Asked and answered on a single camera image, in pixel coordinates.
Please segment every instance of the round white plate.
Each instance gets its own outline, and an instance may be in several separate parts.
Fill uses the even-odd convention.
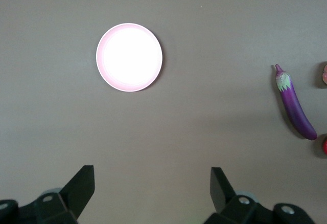
[[[97,66],[103,79],[126,92],[149,86],[158,76],[162,51],[157,38],[147,28],[132,24],[112,27],[97,48]]]

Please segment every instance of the purple eggplant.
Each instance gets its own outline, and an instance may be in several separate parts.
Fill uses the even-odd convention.
[[[290,119],[294,128],[304,138],[308,140],[315,140],[317,138],[317,133],[302,110],[290,75],[287,72],[284,72],[278,64],[276,65],[276,70],[276,83],[279,91],[281,92],[288,118]]]

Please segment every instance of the plate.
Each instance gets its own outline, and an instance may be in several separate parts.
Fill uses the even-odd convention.
[[[158,76],[162,51],[147,28],[133,23],[112,27],[97,48],[97,66],[112,87],[135,92],[148,87]]]

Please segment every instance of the pink rim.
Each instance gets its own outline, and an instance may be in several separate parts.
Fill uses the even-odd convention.
[[[144,80],[134,84],[126,83],[123,80],[120,80],[119,78],[115,77],[106,67],[106,62],[109,61],[108,57],[106,56],[106,51],[108,52],[110,40],[114,35],[117,35],[122,31],[128,29],[138,30],[141,31],[143,34],[145,33],[147,38],[149,38],[149,40],[153,43],[151,44],[151,47],[154,48],[152,49],[152,52],[155,53],[155,55],[151,59],[151,62],[153,61],[153,63],[152,68],[150,69],[150,73],[146,75]],[[112,87],[125,92],[139,91],[148,87],[157,78],[162,65],[162,51],[157,38],[147,28],[133,23],[120,24],[109,29],[100,39],[97,48],[96,58],[97,66],[102,78]]]

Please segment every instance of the eggplant body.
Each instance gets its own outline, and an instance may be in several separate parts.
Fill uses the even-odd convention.
[[[302,110],[290,75],[287,72],[284,72],[278,64],[276,65],[276,69],[276,83],[281,92],[288,118],[294,128],[304,138],[315,140],[317,138],[317,133]]]

